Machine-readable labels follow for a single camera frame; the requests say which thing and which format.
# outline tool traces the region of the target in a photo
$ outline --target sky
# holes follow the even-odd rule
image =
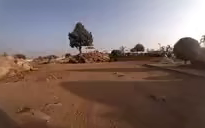
[[[0,0],[0,52],[77,52],[68,33],[80,21],[95,48],[173,45],[205,34],[205,0]]]

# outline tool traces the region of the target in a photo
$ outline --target dirt ground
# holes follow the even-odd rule
[[[144,63],[50,64],[0,81],[0,128],[205,128],[205,79]]]

